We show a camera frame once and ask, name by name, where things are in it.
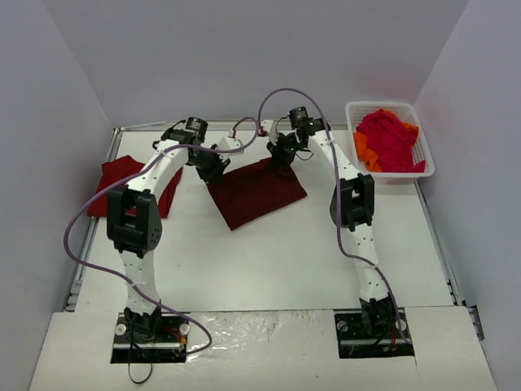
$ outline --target white wall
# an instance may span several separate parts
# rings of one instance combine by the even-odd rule
[[[467,0],[44,0],[113,125],[413,102]],[[280,116],[299,103],[267,107]]]
[[[111,131],[39,0],[0,3],[0,389],[28,388],[73,264],[63,230],[95,189]],[[74,236],[79,249],[85,221]]]
[[[521,384],[519,0],[471,0],[416,101],[435,160],[422,183],[500,390]]]

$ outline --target white basket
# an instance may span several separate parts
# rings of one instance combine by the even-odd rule
[[[413,148],[413,161],[415,164],[425,161],[425,172],[423,173],[374,173],[366,169],[366,165],[358,160],[357,149],[355,147],[353,133],[357,131],[357,126],[367,114],[376,112],[380,108],[385,108],[390,112],[394,112],[402,122],[408,122],[419,128],[418,140]],[[362,172],[371,174],[377,183],[410,183],[421,177],[430,177],[434,173],[434,164],[432,163],[431,153],[427,146],[427,140],[423,134],[420,120],[414,111],[414,108],[407,103],[398,102],[351,102],[345,107],[345,115],[348,118],[349,143],[353,156],[353,164]]]

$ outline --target red cloth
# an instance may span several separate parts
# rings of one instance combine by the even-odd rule
[[[114,182],[128,177],[129,175],[138,173],[139,171],[141,171],[143,166],[143,163],[135,161],[130,156],[123,156],[119,159],[103,163],[101,165],[103,175],[101,177],[101,180],[99,181],[98,189],[96,189],[96,194],[98,194],[105,187],[109,187]],[[177,171],[177,173],[173,176],[172,180],[167,185],[166,189],[164,189],[163,194],[160,197],[158,207],[160,210],[161,218],[166,218],[169,215],[170,206],[172,206],[173,196],[176,193],[177,184],[181,180],[181,175],[182,169]],[[96,200],[96,202],[94,202],[90,206],[87,215],[89,217],[106,217],[107,195],[104,195],[99,200]]]
[[[412,147],[418,138],[397,116],[386,110],[368,114],[357,127],[357,132],[367,137],[367,148],[376,152],[376,162],[387,173],[422,173],[425,161],[416,165]]]
[[[232,231],[307,195],[293,169],[271,158],[224,174],[208,191]]]

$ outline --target cable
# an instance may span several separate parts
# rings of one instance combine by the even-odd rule
[[[168,328],[168,327],[165,327],[164,330],[168,333],[168,334],[172,334],[173,336],[176,337],[176,340],[177,342],[181,343],[181,340],[179,339],[179,335],[172,329]]]
[[[175,127],[176,127],[177,125],[179,125],[179,124],[184,124],[184,123],[186,123],[186,120],[180,120],[180,121],[176,122],[175,124],[173,124],[172,126],[170,126],[169,129],[175,129]],[[154,141],[154,142],[152,143],[152,148],[157,149],[157,144],[159,144],[160,141],[161,141],[161,140]]]
[[[396,350],[396,334],[391,332],[391,349]]]
[[[389,313],[388,310],[387,310],[387,314],[388,314],[388,319],[389,319],[389,321],[387,322],[387,329],[386,329],[385,332],[383,332],[382,334],[380,334],[380,335],[378,336],[378,339],[377,339],[375,342],[373,342],[373,343],[371,344],[372,346],[376,346],[377,344],[379,344],[380,342],[382,342],[382,339],[383,339],[387,334],[389,334],[389,332],[391,332],[392,319],[391,319],[391,314]]]
[[[136,348],[137,351],[139,350],[142,350],[141,347],[138,345],[138,344],[134,344],[134,330],[133,330],[133,325],[134,325],[134,321],[130,322],[130,328],[129,328],[129,333],[130,333],[130,338],[129,338],[129,366],[128,366],[128,372],[129,372],[129,378],[130,380],[132,380],[132,382],[135,384],[135,385],[141,385],[141,384],[145,384],[147,382],[148,379],[150,379],[150,377],[152,376],[152,372],[154,371],[154,366],[152,365],[152,362],[150,362],[150,372],[148,372],[148,375],[145,379],[143,380],[140,380],[140,381],[136,381],[134,380],[134,378],[132,377],[132,375],[130,375],[130,363],[132,361],[132,348]]]
[[[287,118],[288,116],[281,116],[278,120],[277,120],[277,123],[275,124],[275,133],[277,133],[277,128],[278,128],[278,123],[280,121],[282,121],[284,118]],[[303,152],[311,152],[309,149],[302,149],[301,151]],[[311,152],[311,156],[304,159],[303,157],[300,157],[298,153],[295,153],[295,156],[298,157],[299,159],[301,159],[302,161],[307,161],[309,159],[311,159],[313,157],[314,153]]]
[[[308,94],[306,94],[305,92],[303,92],[301,90],[297,90],[296,88],[283,87],[283,88],[278,88],[278,89],[276,89],[274,91],[271,91],[264,98],[264,100],[262,101],[262,103],[259,106],[259,112],[257,114],[257,122],[258,123],[261,123],[262,108],[266,104],[267,100],[272,95],[277,94],[278,92],[281,92],[281,91],[295,92],[295,93],[300,94],[300,95],[304,96],[305,98],[307,98],[309,100],[309,102],[311,102],[313,104],[313,106],[317,109],[318,114],[320,115],[322,121],[324,122],[325,128],[326,128],[327,139],[331,140],[330,126],[326,125],[327,124],[326,116],[324,116],[324,112],[320,109],[320,107],[318,106],[318,103],[315,102],[315,100],[313,98],[311,98],[311,96],[309,96]],[[380,268],[377,267],[372,261],[370,261],[367,258],[364,258],[364,257],[361,257],[359,255],[350,254],[350,253],[346,252],[345,249],[344,249],[344,246],[342,245],[342,233],[341,233],[342,232],[342,215],[341,215],[341,206],[342,205],[341,205],[341,201],[340,201],[339,164],[338,164],[337,157],[336,157],[335,145],[333,143],[331,143],[330,145],[331,145],[331,154],[333,156],[333,166],[335,168],[334,171],[335,171],[335,182],[336,182],[336,188],[335,188],[335,192],[336,192],[336,217],[335,217],[336,240],[337,240],[337,243],[339,245],[340,252],[344,256],[346,256],[348,258],[357,259],[359,261],[365,262],[367,265],[371,266],[373,269],[375,269],[377,271],[377,273],[382,278],[382,281],[385,283],[385,285],[387,287],[387,291],[389,292],[389,297],[391,298],[392,306],[394,307],[394,312],[395,312],[396,319],[399,319],[400,318],[400,310],[398,309],[398,304],[396,303],[396,298],[394,296],[394,293],[392,292],[391,284],[389,283],[389,281],[387,281],[387,278],[385,277],[383,272],[380,270]],[[407,343],[409,345],[412,345],[412,342],[410,340],[408,340],[407,338],[405,338],[404,332],[401,330],[401,327],[399,327],[398,331],[400,333],[401,338],[405,341],[405,343]]]
[[[313,157],[314,153],[311,152],[311,155],[309,157],[306,157],[305,159],[303,157],[300,157],[298,153],[295,153],[295,156],[301,159],[302,161],[307,161]]]
[[[240,119],[239,121],[237,121],[233,127],[233,130],[237,129],[237,126],[239,126],[242,122],[246,121],[246,120],[251,120],[255,123],[255,126],[256,126],[256,129],[258,130],[260,128],[259,126],[259,122],[252,116],[246,116],[242,119]],[[160,307],[161,309],[169,312],[170,314],[174,314],[176,316],[179,316],[185,320],[187,320],[188,322],[192,322],[195,326],[199,327],[203,332],[204,334],[206,334],[206,337],[208,338],[208,343],[204,346],[201,346],[199,348],[196,348],[196,349],[193,349],[191,351],[187,351],[183,354],[180,354],[180,356],[187,356],[189,354],[194,354],[194,353],[198,353],[202,350],[205,350],[207,349],[208,347],[210,347],[212,345],[212,335],[210,334],[210,332],[208,331],[208,329],[203,326],[199,321],[193,319],[192,317],[190,317],[189,315],[186,315],[186,314],[183,314],[179,311],[176,311],[175,309],[171,308],[171,307],[168,307],[167,305],[161,303],[160,301],[155,301],[154,299],[152,299],[151,297],[147,296],[145,293],[143,293],[141,291],[141,289],[139,289],[133,282],[132,279],[130,279],[129,277],[127,277],[126,275],[123,275],[122,273],[120,273],[119,271],[116,271],[116,270],[113,270],[113,269],[110,269],[108,267],[104,267],[104,266],[100,266],[100,265],[94,265],[94,264],[91,264],[91,263],[88,263],[86,261],[82,261],[79,257],[77,257],[71,250],[71,247],[70,247],[70,244],[69,244],[69,236],[71,234],[71,229],[72,227],[74,226],[74,224],[77,222],[77,220],[83,215],[83,213],[85,213],[85,211],[96,201],[98,200],[99,198],[101,198],[102,196],[104,196],[105,194],[107,194],[110,190],[112,190],[113,188],[115,187],[118,187],[118,186],[121,186],[121,185],[124,185],[125,183],[127,183],[129,180],[131,179],[134,179],[136,177],[139,177],[139,176],[142,176],[143,174],[147,173],[148,171],[150,171],[150,169],[157,164],[157,162],[159,162],[164,154],[168,153],[168,152],[171,152],[175,149],[179,149],[179,148],[191,148],[191,149],[195,149],[195,150],[198,150],[198,151],[205,151],[205,152],[214,152],[214,153],[235,153],[235,152],[240,152],[240,151],[243,151],[244,149],[248,148],[250,145],[253,144],[253,142],[255,141],[255,139],[257,138],[259,132],[258,131],[255,131],[253,133],[253,137],[252,139],[247,142],[246,144],[244,144],[243,146],[241,147],[238,147],[238,148],[235,148],[235,149],[230,149],[228,151],[222,151],[222,150],[219,150],[219,149],[211,149],[211,148],[206,148],[206,147],[201,147],[199,145],[186,145],[186,144],[178,144],[178,145],[174,145],[172,147],[169,147],[169,148],[166,148],[164,151],[163,151],[163,154],[159,154],[143,171],[140,171],[138,173],[135,173],[135,174],[132,174],[132,175],[129,175],[128,177],[126,178],[123,178],[115,183],[113,183],[111,186],[109,187],[106,187],[105,189],[101,190],[98,194],[94,195],[92,198],[90,198],[90,200],[88,200],[81,208],[80,210],[72,217],[71,221],[69,222],[69,224],[67,224],[67,227],[65,228],[65,232],[63,233],[63,248],[65,249],[65,252],[67,253],[67,255],[73,260],[75,261],[76,263],[80,264],[80,265],[83,265],[85,267],[89,267],[91,269],[96,269],[96,270],[100,270],[100,271],[104,271],[105,273],[110,273],[111,275],[115,275],[116,277],[119,277],[120,279],[123,279],[127,284],[129,284],[132,289],[134,291],[136,291],[136,293],[141,296],[143,299],[145,299],[146,301],[149,301],[150,303]]]

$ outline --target white table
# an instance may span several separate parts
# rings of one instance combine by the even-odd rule
[[[162,132],[124,132],[118,156],[145,162]],[[223,131],[207,132],[207,145]],[[245,141],[251,131],[239,132]],[[258,139],[228,171],[268,157]],[[351,309],[357,274],[340,254],[329,214],[333,183],[315,160],[292,165],[308,196],[231,232],[199,179],[186,167],[155,251],[156,283],[164,303],[181,311]],[[414,184],[376,188],[374,240],[380,265],[400,306],[452,305]],[[88,260],[123,271],[106,220],[100,219]],[[122,310],[126,286],[87,270],[76,311]]]
[[[159,135],[123,133],[118,156],[147,160]],[[208,142],[221,136],[209,132]],[[230,169],[266,156],[259,140]],[[184,364],[156,364],[140,389],[495,390],[469,314],[453,306],[413,185],[377,187],[374,237],[381,267],[405,307],[415,357],[339,359],[332,309],[359,307],[357,278],[336,248],[328,175],[313,161],[296,161],[293,169],[308,197],[235,232],[196,173],[185,170],[163,220],[156,281],[163,301],[190,311],[214,344]],[[105,230],[101,219],[88,259],[122,271]],[[134,389],[127,366],[110,364],[125,292],[120,280],[85,272],[76,312],[53,316],[31,391]],[[205,341],[192,327],[188,348]],[[138,379],[148,369],[132,366]]]

